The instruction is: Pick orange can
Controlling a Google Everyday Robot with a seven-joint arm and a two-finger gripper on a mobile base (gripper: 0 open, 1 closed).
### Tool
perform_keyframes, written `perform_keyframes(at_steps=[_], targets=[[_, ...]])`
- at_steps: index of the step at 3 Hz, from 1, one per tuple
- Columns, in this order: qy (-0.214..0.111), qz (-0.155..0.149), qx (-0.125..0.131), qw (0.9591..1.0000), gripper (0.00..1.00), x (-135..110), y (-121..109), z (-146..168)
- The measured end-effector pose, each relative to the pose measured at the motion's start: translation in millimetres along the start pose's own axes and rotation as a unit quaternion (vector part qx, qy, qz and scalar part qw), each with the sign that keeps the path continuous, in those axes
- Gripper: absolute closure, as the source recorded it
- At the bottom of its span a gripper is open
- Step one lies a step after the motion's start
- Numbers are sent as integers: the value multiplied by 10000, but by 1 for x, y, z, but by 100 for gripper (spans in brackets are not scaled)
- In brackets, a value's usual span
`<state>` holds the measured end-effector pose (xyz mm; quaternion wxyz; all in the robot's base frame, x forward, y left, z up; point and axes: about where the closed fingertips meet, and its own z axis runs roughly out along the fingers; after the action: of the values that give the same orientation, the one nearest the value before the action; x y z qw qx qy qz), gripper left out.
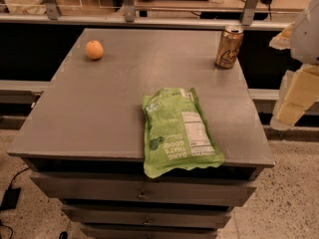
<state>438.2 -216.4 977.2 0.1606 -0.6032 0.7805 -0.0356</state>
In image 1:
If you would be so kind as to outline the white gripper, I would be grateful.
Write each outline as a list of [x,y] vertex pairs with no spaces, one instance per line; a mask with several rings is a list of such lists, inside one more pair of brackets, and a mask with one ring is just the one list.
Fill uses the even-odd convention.
[[311,0],[291,23],[269,42],[271,48],[291,48],[291,56],[303,63],[296,72],[287,71],[282,78],[279,99],[272,112],[270,126],[288,130],[319,99],[319,0]]

